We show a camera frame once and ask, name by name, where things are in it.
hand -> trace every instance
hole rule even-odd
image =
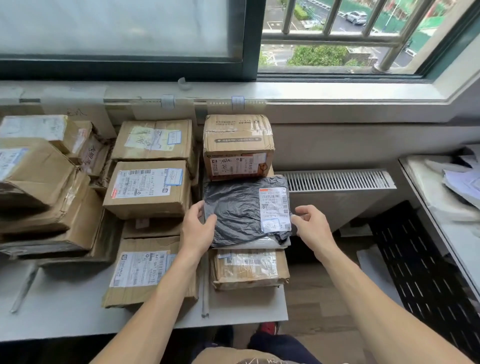
[[[199,217],[202,216],[202,207],[205,202],[199,201],[192,205],[185,214],[182,224],[182,245],[180,251],[184,254],[192,254],[193,258],[198,259],[208,250],[213,241],[215,232],[216,215],[210,215],[202,224]]]
[[[297,234],[318,260],[323,261],[326,255],[339,250],[325,215],[315,206],[298,206],[295,212],[300,216],[292,215],[290,219],[298,229]]]

silver car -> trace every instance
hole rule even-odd
[[[350,12],[347,15],[347,20],[355,25],[365,25],[367,23],[366,12]]]

forearm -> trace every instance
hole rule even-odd
[[[384,294],[340,249],[315,252],[379,364],[471,364],[464,354]]]
[[[152,296],[92,363],[158,364],[197,265],[197,257],[180,251]]]

black slatted rack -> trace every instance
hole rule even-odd
[[[480,363],[480,317],[410,202],[378,215],[370,228],[404,307]]]

white radiator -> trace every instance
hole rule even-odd
[[[373,170],[309,170],[276,172],[290,190],[290,208],[314,205],[327,217],[332,231],[342,227],[375,202],[396,190],[390,174]]]

